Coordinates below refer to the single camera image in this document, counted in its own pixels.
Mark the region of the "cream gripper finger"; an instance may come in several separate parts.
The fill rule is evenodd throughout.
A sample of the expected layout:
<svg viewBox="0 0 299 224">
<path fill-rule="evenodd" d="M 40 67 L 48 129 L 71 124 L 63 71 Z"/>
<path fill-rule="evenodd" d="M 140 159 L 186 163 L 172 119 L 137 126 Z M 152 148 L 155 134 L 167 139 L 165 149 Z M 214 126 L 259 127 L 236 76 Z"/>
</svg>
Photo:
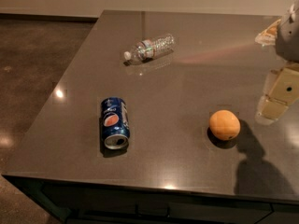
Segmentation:
<svg viewBox="0 0 299 224">
<path fill-rule="evenodd" d="M 286 63 L 280 69 L 271 70 L 257 105 L 256 121 L 262 125 L 276 122 L 298 99 L 299 63 Z"/>
<path fill-rule="evenodd" d="M 276 44 L 277 31 L 280 22 L 281 19 L 278 19 L 258 33 L 255 37 L 255 42 L 263 46 L 274 46 Z"/>
</svg>

